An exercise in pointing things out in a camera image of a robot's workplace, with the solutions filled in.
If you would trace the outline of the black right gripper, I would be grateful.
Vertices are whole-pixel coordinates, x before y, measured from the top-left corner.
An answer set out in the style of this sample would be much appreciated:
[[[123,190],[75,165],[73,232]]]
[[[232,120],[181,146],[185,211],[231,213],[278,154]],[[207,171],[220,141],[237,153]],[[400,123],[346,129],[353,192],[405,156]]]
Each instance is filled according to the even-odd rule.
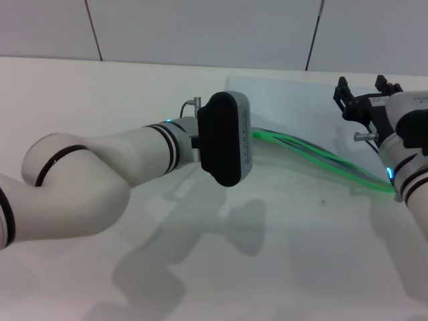
[[[400,84],[392,84],[383,75],[378,75],[375,88],[381,94],[365,94],[354,97],[344,76],[339,77],[333,100],[342,110],[343,119],[363,125],[369,133],[377,134],[374,143],[380,146],[394,133],[386,113],[388,96],[403,92]]]

